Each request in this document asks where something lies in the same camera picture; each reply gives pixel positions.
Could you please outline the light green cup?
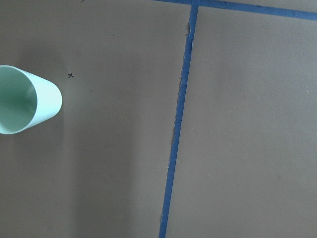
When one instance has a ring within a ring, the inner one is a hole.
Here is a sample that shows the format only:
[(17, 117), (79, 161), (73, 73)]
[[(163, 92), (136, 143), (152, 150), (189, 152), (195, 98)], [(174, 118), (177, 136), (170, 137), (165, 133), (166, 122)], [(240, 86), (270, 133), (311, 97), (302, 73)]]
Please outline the light green cup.
[(10, 65), (0, 66), (0, 132), (16, 134), (54, 117), (61, 109), (58, 87)]

